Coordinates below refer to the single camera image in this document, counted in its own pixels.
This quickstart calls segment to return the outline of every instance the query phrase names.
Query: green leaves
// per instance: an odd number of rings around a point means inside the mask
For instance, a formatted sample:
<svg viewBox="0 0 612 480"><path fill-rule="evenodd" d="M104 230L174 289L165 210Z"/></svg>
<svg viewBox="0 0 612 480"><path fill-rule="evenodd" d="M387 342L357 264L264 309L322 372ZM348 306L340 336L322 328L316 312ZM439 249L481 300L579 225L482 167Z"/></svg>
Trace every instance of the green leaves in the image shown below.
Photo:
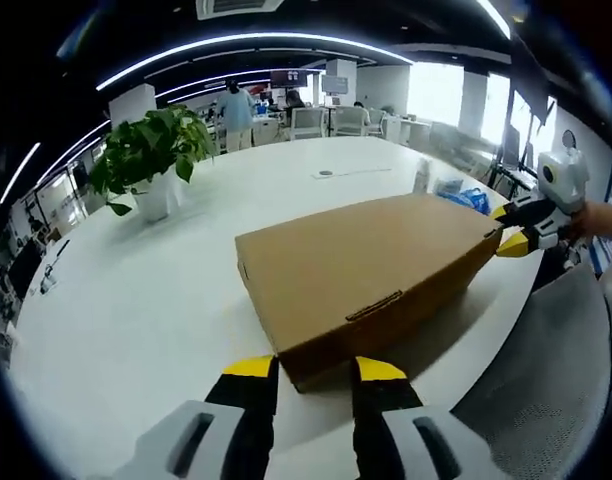
<svg viewBox="0 0 612 480"><path fill-rule="evenodd" d="M106 202L106 205L112 208L113 212L115 212L115 215L118 217L123 217L132 210L132 208L130 208L128 205L124 205L123 203Z"/></svg>
<svg viewBox="0 0 612 480"><path fill-rule="evenodd" d="M193 162L188 155L179 155L175 162L175 172L177 176L190 183L190 177L193 174Z"/></svg>
<svg viewBox="0 0 612 480"><path fill-rule="evenodd" d="M190 182L193 163L214 155L206 125L184 105L146 113L144 119L123 122L106 136L106 150L91 172L96 192L124 194L142 180L164 174L173 164L177 176ZM108 202L117 215L130 207Z"/></svg>

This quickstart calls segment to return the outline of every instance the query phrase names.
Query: round table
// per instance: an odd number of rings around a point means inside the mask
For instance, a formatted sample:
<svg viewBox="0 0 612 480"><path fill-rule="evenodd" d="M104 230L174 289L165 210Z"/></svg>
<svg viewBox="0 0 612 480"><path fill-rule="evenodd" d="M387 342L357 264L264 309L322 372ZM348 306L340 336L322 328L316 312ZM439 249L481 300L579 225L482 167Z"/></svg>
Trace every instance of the round table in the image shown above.
<svg viewBox="0 0 612 480"><path fill-rule="evenodd" d="M239 278L234 237L409 193L421 157L371 137L266 145L199 164L181 210L154 225L135 212L93 214L49 251L35 287L71 240L54 268L57 285L29 294L20 313L10 375L37 435L76 476L112 473L141 434L185 400L203 400L223 368L271 352ZM431 185L463 178L493 208L505 202L439 160L431 159L430 175ZM479 378L540 261L541 252L492 258L464 295L388 353L419 372L412 385L425 404L450 409ZM274 428L266 478L357 477L344 382L299 394L280 372Z"/></svg>

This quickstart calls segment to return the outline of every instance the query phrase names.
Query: white table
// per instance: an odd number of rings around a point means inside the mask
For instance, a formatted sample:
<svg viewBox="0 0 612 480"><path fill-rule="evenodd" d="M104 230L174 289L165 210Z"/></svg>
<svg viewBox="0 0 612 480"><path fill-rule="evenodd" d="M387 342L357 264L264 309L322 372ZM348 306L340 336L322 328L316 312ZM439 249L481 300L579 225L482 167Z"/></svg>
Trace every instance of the white table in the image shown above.
<svg viewBox="0 0 612 480"><path fill-rule="evenodd" d="M139 435L185 400L203 400L224 367L271 351L239 278L233 238L408 193L419 158L371 137L278 143L200 164L182 210L155 225L107 208L93 214L66 237L57 286L27 298L19 317L22 343L10 374L37 432L77 477L110 474L131 457ZM320 178L321 170L335 176ZM462 177L464 187L478 185L441 161L430 173L431 181ZM504 202L479 186L493 207ZM421 371L412 384L425 403L452 408L482 374L540 259L541 252L491 259L414 346L390 352ZM301 395L280 375L266 478L356 478L348 386Z"/></svg>

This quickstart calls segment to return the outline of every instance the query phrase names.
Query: cardboard box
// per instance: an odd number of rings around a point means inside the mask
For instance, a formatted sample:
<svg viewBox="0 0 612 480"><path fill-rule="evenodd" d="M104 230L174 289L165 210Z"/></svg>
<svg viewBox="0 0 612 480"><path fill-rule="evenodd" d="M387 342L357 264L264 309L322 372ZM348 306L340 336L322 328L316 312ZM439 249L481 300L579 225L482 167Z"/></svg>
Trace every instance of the cardboard box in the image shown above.
<svg viewBox="0 0 612 480"><path fill-rule="evenodd" d="M403 195L235 238L241 277L298 388L414 334L494 255L500 225L432 195Z"/></svg>

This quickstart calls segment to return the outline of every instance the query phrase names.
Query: box flap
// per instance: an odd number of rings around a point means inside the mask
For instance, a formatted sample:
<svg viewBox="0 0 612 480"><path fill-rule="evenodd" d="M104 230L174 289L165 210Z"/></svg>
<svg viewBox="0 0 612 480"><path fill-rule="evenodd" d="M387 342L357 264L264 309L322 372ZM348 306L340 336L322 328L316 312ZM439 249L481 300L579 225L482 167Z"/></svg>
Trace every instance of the box flap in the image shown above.
<svg viewBox="0 0 612 480"><path fill-rule="evenodd" d="M338 208L235 239L240 271L278 352L381 308L499 224L432 195Z"/></svg>

